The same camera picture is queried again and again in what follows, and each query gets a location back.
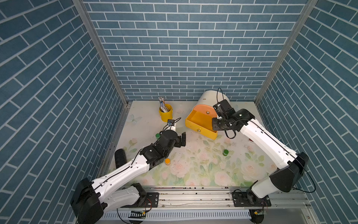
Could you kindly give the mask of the white round drawer cabinet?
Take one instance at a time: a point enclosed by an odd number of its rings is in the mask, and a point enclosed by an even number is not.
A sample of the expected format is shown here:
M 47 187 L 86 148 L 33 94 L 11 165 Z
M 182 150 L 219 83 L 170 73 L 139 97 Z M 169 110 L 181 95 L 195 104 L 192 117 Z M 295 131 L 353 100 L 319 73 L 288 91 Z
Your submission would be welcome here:
M 230 102 L 228 97 L 221 91 L 208 90 L 201 95 L 196 105 L 205 106 L 213 109 L 214 105 L 224 99 Z

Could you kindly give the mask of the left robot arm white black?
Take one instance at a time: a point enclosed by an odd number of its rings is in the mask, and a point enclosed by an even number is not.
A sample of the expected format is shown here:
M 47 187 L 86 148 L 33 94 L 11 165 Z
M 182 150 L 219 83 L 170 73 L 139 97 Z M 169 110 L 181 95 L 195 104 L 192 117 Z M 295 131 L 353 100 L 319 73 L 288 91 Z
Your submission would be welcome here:
M 146 191 L 140 184 L 126 189 L 121 187 L 163 163 L 173 148 L 185 146 L 186 133 L 178 135 L 173 130 L 166 130 L 155 143 L 141 149 L 134 159 L 113 172 L 92 181 L 88 178 L 81 180 L 70 201 L 77 223 L 94 224 L 113 209 L 143 205 Z

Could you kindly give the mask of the yellow drawer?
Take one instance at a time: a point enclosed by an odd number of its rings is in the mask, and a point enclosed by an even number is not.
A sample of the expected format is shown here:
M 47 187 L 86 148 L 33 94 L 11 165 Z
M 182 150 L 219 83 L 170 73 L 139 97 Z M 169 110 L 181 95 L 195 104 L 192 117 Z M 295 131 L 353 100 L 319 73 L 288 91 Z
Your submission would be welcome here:
M 213 130 L 212 119 L 212 115 L 192 110 L 185 120 L 185 125 L 187 128 L 200 133 L 209 139 L 215 140 L 218 133 Z

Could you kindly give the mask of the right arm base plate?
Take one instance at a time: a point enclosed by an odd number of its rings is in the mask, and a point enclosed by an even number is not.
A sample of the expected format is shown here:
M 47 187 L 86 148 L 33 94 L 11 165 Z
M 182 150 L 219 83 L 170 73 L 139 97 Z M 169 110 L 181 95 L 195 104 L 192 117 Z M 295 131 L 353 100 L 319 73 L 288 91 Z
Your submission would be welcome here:
M 271 207 L 271 201 L 268 196 L 258 198 L 251 192 L 233 191 L 232 199 L 235 207 Z

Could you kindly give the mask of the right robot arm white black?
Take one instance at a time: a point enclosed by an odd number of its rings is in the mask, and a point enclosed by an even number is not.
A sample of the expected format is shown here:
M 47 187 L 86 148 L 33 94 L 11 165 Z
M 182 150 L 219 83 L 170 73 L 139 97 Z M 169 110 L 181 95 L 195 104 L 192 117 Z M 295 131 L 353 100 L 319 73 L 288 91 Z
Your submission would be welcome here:
M 212 119 L 214 131 L 242 133 L 258 145 L 277 167 L 270 176 L 250 186 L 247 190 L 248 203 L 254 205 L 277 191 L 290 192 L 305 172 L 308 155 L 284 145 L 246 109 L 236 112 L 227 100 L 218 102 L 213 108 L 217 113 L 217 118 Z

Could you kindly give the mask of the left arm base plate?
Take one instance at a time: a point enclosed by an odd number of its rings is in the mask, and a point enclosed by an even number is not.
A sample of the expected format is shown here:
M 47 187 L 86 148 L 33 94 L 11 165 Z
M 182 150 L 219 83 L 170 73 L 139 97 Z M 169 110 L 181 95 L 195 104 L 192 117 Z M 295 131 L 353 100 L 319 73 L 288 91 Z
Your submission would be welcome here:
M 122 208 L 157 208 L 158 207 L 158 192 L 146 193 L 145 197 L 140 196 L 139 199 L 132 205 L 122 206 Z

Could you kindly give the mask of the pink orange top drawer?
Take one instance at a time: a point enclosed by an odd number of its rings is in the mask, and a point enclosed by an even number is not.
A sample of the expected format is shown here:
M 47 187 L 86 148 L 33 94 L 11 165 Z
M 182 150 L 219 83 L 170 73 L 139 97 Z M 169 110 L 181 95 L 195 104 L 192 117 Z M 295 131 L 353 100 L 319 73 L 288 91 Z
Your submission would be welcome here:
M 212 106 L 206 104 L 197 104 L 194 108 L 194 111 L 197 111 L 201 114 L 208 115 L 212 118 L 217 118 L 217 113 Z

